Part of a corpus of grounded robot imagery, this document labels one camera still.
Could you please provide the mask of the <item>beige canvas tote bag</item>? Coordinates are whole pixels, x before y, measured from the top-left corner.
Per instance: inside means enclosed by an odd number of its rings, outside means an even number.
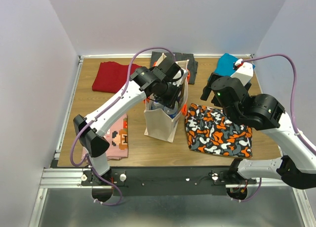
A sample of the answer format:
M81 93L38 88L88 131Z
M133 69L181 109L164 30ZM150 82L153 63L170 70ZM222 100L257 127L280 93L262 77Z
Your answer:
M183 88L176 100L179 103L180 113L174 119L171 119L162 109L151 110L151 104L155 100L153 95L150 96L144 101L144 115L146 120L144 135L170 143L173 142L178 121L181 116L185 116L187 113L188 81L190 79L190 72L187 69L188 61L189 60L176 62L180 68L186 70L181 83Z

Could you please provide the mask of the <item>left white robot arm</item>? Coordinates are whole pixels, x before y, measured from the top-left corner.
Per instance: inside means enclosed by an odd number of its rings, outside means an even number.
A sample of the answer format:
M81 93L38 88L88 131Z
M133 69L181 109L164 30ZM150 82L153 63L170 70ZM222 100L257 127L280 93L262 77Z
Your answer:
M174 108L187 75L186 68L168 57L154 67L137 68L124 86L101 107L86 116L78 114L74 118L75 141L88 151L87 159L94 169L92 178L97 184L106 184L110 177L106 156L109 143L104 138L109 128L129 109L150 96L160 104Z

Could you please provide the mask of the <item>blue cap bottle front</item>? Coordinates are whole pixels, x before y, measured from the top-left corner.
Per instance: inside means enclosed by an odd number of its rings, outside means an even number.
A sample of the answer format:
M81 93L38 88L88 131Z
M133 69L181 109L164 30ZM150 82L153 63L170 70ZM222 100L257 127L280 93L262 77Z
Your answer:
M168 108L168 107L164 107L163 111L171 118L174 119L179 113L180 113L180 109L179 109L179 103L176 101L174 108Z

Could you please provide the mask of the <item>blue cap water bottle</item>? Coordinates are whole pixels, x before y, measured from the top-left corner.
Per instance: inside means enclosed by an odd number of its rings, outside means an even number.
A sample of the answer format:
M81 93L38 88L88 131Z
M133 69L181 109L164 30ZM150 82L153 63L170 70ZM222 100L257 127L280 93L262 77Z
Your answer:
M157 109L162 109L163 110L164 105L162 105L159 102L153 101L151 104L151 110L157 110Z

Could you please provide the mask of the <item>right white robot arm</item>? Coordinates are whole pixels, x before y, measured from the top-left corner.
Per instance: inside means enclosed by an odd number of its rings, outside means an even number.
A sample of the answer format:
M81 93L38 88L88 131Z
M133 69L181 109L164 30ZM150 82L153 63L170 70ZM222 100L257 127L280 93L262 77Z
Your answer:
M281 103L269 94L250 96L250 83L238 78L212 73L203 89L201 100L214 92L212 102L223 109L227 118L237 125L246 125L272 138L283 156L276 159L247 160L236 158L227 171L234 184L251 178L282 180L296 189L316 186L316 147L294 127Z

